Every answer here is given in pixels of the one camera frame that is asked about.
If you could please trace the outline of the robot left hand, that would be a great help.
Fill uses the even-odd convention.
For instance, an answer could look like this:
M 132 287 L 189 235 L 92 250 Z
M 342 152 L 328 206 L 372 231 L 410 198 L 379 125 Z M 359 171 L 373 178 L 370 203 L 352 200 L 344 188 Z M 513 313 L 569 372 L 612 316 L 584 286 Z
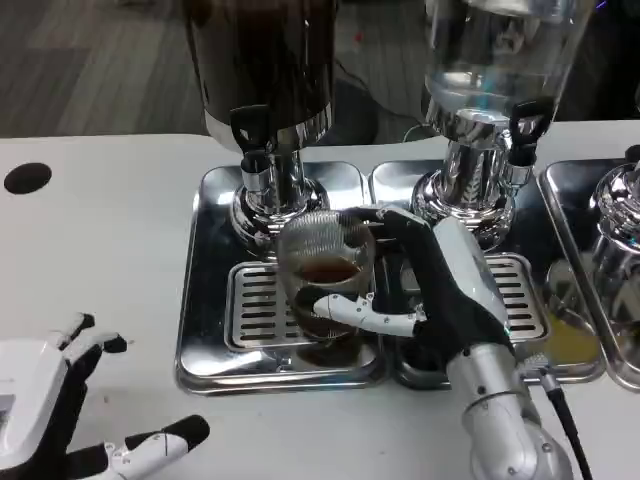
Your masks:
M 1 343 L 1 476 L 4 479 L 146 479 L 178 461 L 210 435 L 190 415 L 159 430 L 68 449 L 88 392 L 87 381 L 105 353 L 127 350 L 116 332 L 95 333 L 76 354 L 69 348 L 95 318 L 82 313 L 46 339 Z

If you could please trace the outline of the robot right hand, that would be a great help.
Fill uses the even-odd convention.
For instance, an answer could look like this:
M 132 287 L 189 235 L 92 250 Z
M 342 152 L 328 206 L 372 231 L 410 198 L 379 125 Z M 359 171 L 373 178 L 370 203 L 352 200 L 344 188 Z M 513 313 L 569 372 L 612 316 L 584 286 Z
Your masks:
M 371 301 L 338 293 L 315 295 L 315 314 L 377 334 L 433 339 L 452 388 L 475 399 L 518 388 L 508 314 L 473 235 L 456 218 L 435 226 L 396 206 L 362 207 L 359 217 L 376 219 L 403 248 L 418 283 L 421 312 L 385 314 Z

